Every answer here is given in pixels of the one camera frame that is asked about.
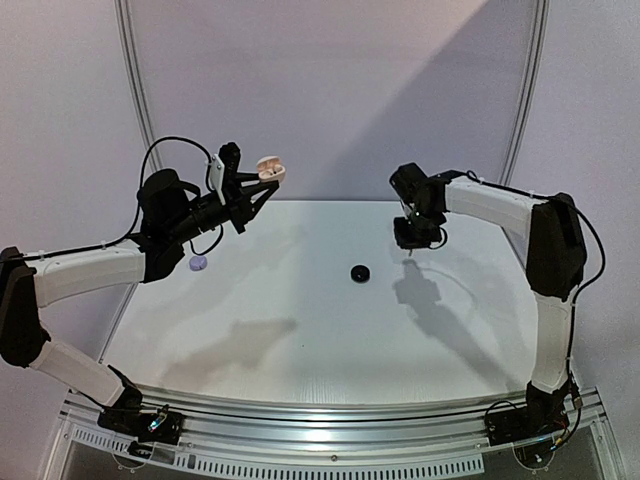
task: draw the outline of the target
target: black round object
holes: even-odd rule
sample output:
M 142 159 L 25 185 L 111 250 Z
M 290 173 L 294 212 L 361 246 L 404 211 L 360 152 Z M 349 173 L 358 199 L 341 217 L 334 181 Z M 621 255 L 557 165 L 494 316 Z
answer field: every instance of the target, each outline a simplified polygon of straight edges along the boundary
M 356 265 L 351 269 L 351 280 L 356 283 L 367 283 L 371 278 L 371 272 L 364 265 Z

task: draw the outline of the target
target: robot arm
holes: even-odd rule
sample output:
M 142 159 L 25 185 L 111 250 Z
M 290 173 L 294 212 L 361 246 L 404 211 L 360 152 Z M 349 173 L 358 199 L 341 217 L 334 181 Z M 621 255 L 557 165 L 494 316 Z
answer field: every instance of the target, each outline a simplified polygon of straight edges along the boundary
M 400 167 L 390 182 L 405 208 L 406 217 L 394 220 L 396 242 L 403 249 L 441 242 L 441 225 L 449 212 L 485 220 L 528 239 L 526 276 L 538 306 L 536 362 L 525 411 L 517 412 L 515 420 L 495 414 L 502 418 L 493 418 L 490 438 L 515 441 L 546 433 L 545 429 L 552 431 L 556 422 L 566 420 L 567 394 L 580 402 L 567 357 L 573 335 L 573 297 L 587 256 L 573 200 L 566 194 L 533 198 L 455 171 L 427 177 L 416 164 Z M 501 427 L 511 431 L 495 433 Z
M 183 416 L 140 413 L 142 394 L 122 373 L 53 337 L 40 323 L 39 308 L 66 297 L 118 284 L 149 283 L 168 276 L 184 257 L 183 243 L 230 221 L 238 233 L 278 189 L 284 167 L 277 157 L 258 173 L 238 173 L 240 150 L 231 143 L 214 156 L 204 196 L 174 170 L 152 174 L 138 191 L 140 232 L 113 246 L 80 248 L 63 255 L 0 254 L 0 355 L 14 366 L 39 370 L 99 404 L 99 425 L 140 441 L 178 442 Z M 194 194 L 189 199 L 186 192 Z

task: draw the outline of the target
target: white backdrop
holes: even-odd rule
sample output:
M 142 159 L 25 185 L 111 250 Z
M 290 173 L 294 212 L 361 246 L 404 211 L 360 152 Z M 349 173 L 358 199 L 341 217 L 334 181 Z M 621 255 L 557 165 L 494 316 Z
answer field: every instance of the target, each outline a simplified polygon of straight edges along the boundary
M 535 1 L 136 0 L 133 25 L 156 136 L 245 169 L 282 156 L 296 199 L 392 199 L 389 175 L 474 168 L 496 180 L 509 147 Z M 199 152 L 162 146 L 201 183 Z
M 605 244 L 606 274 L 580 297 L 575 357 L 599 387 L 629 478 L 640 478 L 639 55 L 638 2 L 552 2 L 512 182 L 570 192 Z
M 113 2 L 0 4 L 0 245 L 57 249 L 129 226 L 144 153 Z M 99 354 L 122 288 L 42 311 Z M 0 361 L 0 478 L 38 477 L 65 387 Z

